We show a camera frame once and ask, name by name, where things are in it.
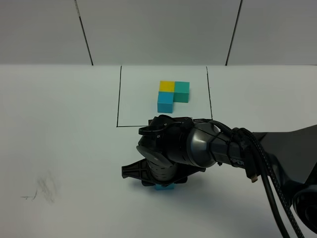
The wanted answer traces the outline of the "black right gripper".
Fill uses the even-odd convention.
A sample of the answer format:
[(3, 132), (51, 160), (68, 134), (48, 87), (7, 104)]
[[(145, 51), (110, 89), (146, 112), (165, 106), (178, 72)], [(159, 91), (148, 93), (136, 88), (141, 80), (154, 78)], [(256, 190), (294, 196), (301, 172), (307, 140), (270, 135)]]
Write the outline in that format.
[(187, 182), (188, 176), (205, 171), (205, 168), (180, 163), (174, 163), (170, 167), (164, 168), (147, 159), (121, 167), (121, 174), (124, 179), (138, 179), (143, 186), (182, 184)]

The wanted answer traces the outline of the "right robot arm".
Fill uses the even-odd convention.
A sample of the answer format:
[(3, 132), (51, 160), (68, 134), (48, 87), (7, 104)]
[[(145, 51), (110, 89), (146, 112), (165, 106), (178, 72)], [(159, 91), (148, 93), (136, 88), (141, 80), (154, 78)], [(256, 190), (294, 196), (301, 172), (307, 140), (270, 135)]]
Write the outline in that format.
[(160, 115), (139, 129), (142, 160), (122, 167), (123, 178), (144, 186), (167, 187), (215, 164), (242, 168), (252, 182), (262, 177), (265, 192), (283, 237), (288, 233), (274, 196), (298, 237), (300, 220), (317, 230), (317, 128), (291, 132), (250, 132), (212, 119)]

